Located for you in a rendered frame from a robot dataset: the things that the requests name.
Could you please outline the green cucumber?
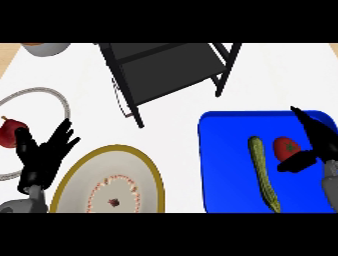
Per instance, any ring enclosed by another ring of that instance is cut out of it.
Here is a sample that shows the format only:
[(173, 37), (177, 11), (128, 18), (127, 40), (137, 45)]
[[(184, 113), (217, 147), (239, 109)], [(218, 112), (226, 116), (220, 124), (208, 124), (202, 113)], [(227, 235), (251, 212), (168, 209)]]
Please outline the green cucumber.
[(279, 213), (280, 202), (269, 179), (264, 144), (263, 140), (257, 136), (251, 136), (248, 139), (248, 149), (258, 178), (263, 200), (272, 211)]

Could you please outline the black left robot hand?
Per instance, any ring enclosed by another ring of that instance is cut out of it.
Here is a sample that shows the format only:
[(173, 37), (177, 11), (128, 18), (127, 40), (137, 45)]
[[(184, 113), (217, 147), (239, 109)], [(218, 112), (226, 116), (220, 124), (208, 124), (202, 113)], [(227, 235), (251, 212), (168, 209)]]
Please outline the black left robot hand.
[(71, 120), (65, 119), (49, 141), (41, 145), (37, 145), (26, 128), (15, 130), (16, 154), (24, 164), (18, 191), (24, 194), (29, 194), (34, 185), (46, 190), (53, 183), (63, 158), (81, 140), (80, 137), (71, 139), (71, 126)]

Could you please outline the black tiered shelf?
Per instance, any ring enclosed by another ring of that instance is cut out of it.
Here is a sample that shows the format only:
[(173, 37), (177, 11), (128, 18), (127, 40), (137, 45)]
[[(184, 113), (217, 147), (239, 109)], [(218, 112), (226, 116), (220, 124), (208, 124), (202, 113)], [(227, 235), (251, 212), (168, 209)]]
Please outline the black tiered shelf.
[(139, 106), (207, 79), (220, 97), (242, 48), (233, 43), (99, 43), (115, 87), (140, 128)]

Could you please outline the red tomato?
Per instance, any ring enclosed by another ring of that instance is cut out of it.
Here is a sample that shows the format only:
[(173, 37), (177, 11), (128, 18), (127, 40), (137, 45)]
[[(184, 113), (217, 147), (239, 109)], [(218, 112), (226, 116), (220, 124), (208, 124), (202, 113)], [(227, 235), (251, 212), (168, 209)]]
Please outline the red tomato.
[(288, 137), (277, 137), (273, 142), (275, 156), (283, 162), (295, 153), (301, 151), (298, 143)]

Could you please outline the grey bowl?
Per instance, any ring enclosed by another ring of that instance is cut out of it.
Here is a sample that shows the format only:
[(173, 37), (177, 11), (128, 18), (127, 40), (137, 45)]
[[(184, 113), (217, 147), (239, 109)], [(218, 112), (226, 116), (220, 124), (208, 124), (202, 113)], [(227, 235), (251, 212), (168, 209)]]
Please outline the grey bowl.
[(22, 46), (34, 56), (50, 57), (66, 50), (69, 43), (24, 43)]

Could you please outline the white gold-rimmed plate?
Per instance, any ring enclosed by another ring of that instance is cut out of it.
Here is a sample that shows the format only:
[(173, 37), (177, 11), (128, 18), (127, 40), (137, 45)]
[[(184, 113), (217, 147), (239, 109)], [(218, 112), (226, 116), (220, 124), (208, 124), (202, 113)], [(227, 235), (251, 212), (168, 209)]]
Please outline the white gold-rimmed plate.
[(158, 213), (165, 190), (156, 165), (127, 145), (91, 151), (72, 166), (56, 189), (52, 213)]

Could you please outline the red pear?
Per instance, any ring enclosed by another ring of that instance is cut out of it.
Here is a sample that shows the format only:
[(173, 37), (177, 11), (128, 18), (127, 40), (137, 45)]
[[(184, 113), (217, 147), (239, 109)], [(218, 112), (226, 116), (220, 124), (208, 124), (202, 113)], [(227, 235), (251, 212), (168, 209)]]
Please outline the red pear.
[(16, 147), (15, 131), (18, 128), (28, 128), (28, 125), (15, 119), (9, 119), (6, 116), (3, 116), (1, 119), (4, 120), (4, 122), (0, 127), (0, 145), (4, 148), (15, 148)]

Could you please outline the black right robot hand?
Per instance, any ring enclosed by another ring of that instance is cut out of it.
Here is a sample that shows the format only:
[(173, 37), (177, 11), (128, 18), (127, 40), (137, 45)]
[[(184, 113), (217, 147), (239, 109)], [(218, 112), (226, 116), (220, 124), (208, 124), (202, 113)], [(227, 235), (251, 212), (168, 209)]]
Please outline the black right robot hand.
[(303, 124), (307, 138), (311, 144), (310, 150), (301, 150), (279, 165), (280, 172), (300, 172), (322, 160), (338, 162), (338, 134), (323, 122), (310, 117), (310, 115), (297, 107), (291, 107), (292, 112)]

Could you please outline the blue tray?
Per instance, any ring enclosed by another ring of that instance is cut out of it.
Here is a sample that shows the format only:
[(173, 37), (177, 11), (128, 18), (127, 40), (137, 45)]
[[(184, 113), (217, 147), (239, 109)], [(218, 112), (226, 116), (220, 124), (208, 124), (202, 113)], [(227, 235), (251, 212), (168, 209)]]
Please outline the blue tray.
[(272, 213), (260, 190), (248, 139), (263, 140), (272, 187), (280, 213), (337, 213), (322, 188), (325, 167), (280, 172), (273, 142), (291, 138), (311, 148), (304, 127), (291, 111), (223, 111), (202, 115), (198, 124), (204, 207), (210, 213)]

